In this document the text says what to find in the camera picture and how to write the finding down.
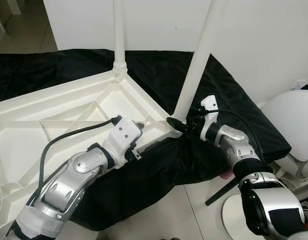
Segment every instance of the white tape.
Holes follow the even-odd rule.
[[[65,222],[50,217],[35,207],[25,206],[16,218],[23,234],[32,239],[38,235],[56,238]]]

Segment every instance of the white vertical pipe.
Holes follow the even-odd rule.
[[[206,63],[208,62],[211,47],[217,33],[218,26],[228,0],[212,0],[200,32],[195,52],[187,71],[185,82],[180,92],[173,117],[186,122],[194,95],[199,86]]]
[[[115,38],[115,60],[113,70],[115,75],[127,72],[125,62],[125,34],[124,34],[124,3],[123,0],[113,0],[114,15],[114,38]]]

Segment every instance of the tiled floor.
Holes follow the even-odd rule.
[[[230,240],[222,224],[221,209],[229,196],[239,193],[238,188],[211,206],[205,206],[205,201],[228,181],[216,177],[201,183],[175,186],[156,204],[106,229],[108,239]],[[79,240],[82,236],[84,240],[95,240],[97,232],[68,222],[57,240]]]
[[[43,0],[27,0],[22,15],[13,15],[5,25],[0,54],[31,54],[57,51]]]

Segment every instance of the black fabric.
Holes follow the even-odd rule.
[[[191,52],[127,51],[128,74],[163,109],[172,114]],[[0,54],[0,101],[112,69],[109,50],[64,50],[37,54]],[[192,107],[215,95],[219,109],[240,114],[259,138],[267,162],[284,157],[290,145],[257,108],[226,69],[211,55]],[[244,131],[234,116],[220,113],[219,124]],[[99,178],[85,193],[72,220],[102,230],[156,203],[175,185],[212,179],[228,170],[224,154],[191,132],[151,146],[142,160],[132,161]]]
[[[301,220],[298,208],[277,209],[268,213],[275,230],[285,237],[308,231]]]

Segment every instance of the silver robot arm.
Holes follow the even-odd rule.
[[[67,164],[43,187],[35,202],[17,216],[7,240],[52,240],[61,232],[82,200],[85,190],[111,168],[120,168],[134,147],[142,130],[132,120],[121,118],[108,139],[100,146],[72,156]]]
[[[218,109],[213,95],[204,99],[201,105],[207,111]],[[239,182],[248,228],[271,240],[285,240],[306,231],[304,212],[296,196],[260,160],[247,135],[230,126],[217,124],[217,116],[217,112],[205,116],[200,138],[214,142],[225,153]]]

